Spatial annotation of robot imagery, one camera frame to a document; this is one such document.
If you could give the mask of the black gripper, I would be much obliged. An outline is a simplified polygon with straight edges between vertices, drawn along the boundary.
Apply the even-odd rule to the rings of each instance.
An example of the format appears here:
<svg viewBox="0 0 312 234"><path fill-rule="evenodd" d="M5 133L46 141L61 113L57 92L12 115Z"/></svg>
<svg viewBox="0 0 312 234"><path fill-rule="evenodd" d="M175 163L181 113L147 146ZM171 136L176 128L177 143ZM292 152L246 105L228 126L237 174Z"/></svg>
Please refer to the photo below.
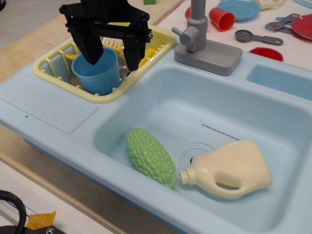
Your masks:
<svg viewBox="0 0 312 234"><path fill-rule="evenodd" d="M145 57L146 43L153 38L149 14L126 0L81 0L62 5L59 12L65 15L68 32L91 65L103 54L100 37L113 37L123 39L128 68L137 70Z"/></svg>

